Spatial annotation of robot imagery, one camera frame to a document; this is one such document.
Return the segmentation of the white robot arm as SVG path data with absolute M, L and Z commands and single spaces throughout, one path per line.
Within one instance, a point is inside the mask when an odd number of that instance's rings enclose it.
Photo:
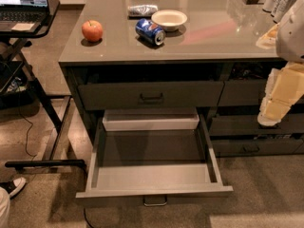
M 272 69 L 257 121 L 264 126 L 281 122 L 304 95 L 304 0 L 296 0 L 280 22 L 256 41 L 259 48 L 274 48 L 287 64 Z

